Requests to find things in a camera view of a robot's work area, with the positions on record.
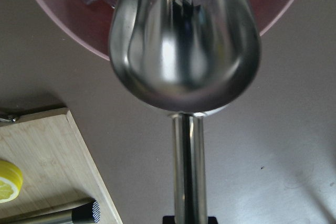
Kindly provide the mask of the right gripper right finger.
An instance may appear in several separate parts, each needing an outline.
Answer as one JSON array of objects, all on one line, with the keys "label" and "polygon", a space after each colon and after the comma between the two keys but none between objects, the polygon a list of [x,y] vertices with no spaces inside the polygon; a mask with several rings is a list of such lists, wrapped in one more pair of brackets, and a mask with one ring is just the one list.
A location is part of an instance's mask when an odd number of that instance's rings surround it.
[{"label": "right gripper right finger", "polygon": [[218,224],[217,218],[215,216],[209,216],[208,224]]}]

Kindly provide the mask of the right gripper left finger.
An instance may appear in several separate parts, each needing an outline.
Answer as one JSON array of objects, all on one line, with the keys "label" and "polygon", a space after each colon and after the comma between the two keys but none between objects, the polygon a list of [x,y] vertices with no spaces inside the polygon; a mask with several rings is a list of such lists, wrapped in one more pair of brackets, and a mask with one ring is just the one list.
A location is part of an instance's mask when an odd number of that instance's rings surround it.
[{"label": "right gripper left finger", "polygon": [[163,216],[162,224],[175,224],[175,216]]}]

